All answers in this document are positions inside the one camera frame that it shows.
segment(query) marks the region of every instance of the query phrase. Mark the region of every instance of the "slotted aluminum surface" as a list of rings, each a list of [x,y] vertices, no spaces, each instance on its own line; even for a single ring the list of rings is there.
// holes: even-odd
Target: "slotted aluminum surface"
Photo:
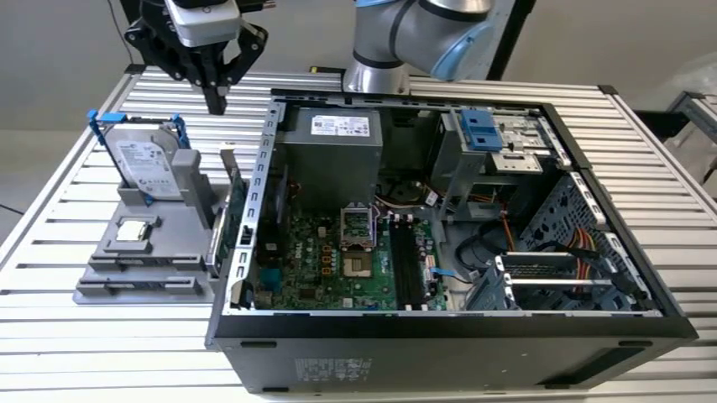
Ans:
[[[254,163],[271,87],[338,90],[337,75],[250,74],[226,116],[160,71],[124,76],[106,109],[144,117],[182,113],[202,168],[226,181],[221,142]],[[596,86],[414,78],[417,96],[550,102],[558,109],[652,263],[700,332],[700,341],[590,391],[500,396],[327,395],[307,400],[712,402],[717,400],[717,218],[715,205],[675,165],[620,97]],[[205,351],[207,306],[76,306],[72,290],[115,210],[118,174],[88,132],[0,248],[0,401],[242,401],[221,353]],[[265,400],[266,397],[251,396]]]

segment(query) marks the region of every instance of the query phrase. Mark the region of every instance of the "case label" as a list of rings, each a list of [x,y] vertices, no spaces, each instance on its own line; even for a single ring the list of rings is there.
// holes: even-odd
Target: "case label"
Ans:
[[[430,191],[429,196],[426,197],[426,204],[433,207],[437,201],[438,201],[438,193],[436,193],[434,191]]]
[[[297,377],[303,382],[369,379],[373,359],[295,359]]]
[[[318,136],[370,137],[369,118],[317,115],[311,119],[311,134]]]

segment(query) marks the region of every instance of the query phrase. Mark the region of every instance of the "blue plastic latch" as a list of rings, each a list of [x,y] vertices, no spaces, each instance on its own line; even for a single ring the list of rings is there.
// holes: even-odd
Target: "blue plastic latch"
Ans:
[[[282,291],[282,270],[281,269],[262,269],[259,273],[259,282],[262,287],[267,291],[279,292]]]
[[[171,122],[175,123],[175,126],[178,127],[178,136],[179,136],[179,146],[183,149],[190,149],[190,136],[187,136],[187,124],[185,123],[185,120],[179,116],[178,113],[171,115]]]
[[[357,7],[379,6],[381,4],[393,3],[398,0],[357,0]]]
[[[127,113],[122,112],[104,112],[102,114],[100,122],[107,124],[118,124],[127,122]]]
[[[474,151],[500,151],[504,149],[504,140],[496,128],[493,114],[489,111],[464,109],[461,111],[461,128],[469,148]]]
[[[92,133],[94,133],[95,137],[98,138],[98,142],[104,147],[107,145],[107,143],[104,141],[104,134],[102,133],[102,130],[100,130],[100,124],[98,124],[98,111],[96,111],[96,109],[90,109],[90,111],[87,112],[87,125],[92,129]]]

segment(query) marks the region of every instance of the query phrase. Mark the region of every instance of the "green circuit board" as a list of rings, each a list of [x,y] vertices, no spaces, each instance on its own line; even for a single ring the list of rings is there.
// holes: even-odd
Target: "green circuit board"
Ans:
[[[363,260],[362,271],[353,273],[346,268],[346,260],[357,260],[357,252],[341,250],[339,215],[297,213],[289,229],[282,287],[271,296],[273,309],[397,310],[387,225],[387,220],[378,221],[377,246],[371,252],[358,252],[365,259],[370,259],[370,267],[366,267],[367,260]],[[425,242],[430,238],[428,224],[416,227],[416,235],[417,243],[418,240]],[[429,310],[445,310],[441,284],[436,298],[428,302],[428,306]]]

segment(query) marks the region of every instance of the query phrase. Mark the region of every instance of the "white wall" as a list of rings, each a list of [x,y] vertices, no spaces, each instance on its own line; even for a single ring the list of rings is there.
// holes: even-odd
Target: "white wall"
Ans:
[[[538,0],[506,80],[610,84],[663,109],[680,67],[717,51],[715,0]]]
[[[0,38],[0,128],[79,130],[128,64],[107,2],[2,0]]]
[[[278,3],[247,15],[270,32],[257,68],[347,66],[351,0]],[[715,51],[716,10],[716,0],[540,0],[505,79],[609,83],[636,107],[663,107],[673,94],[656,88]],[[107,2],[2,0],[0,38],[0,128],[80,130],[128,64]]]

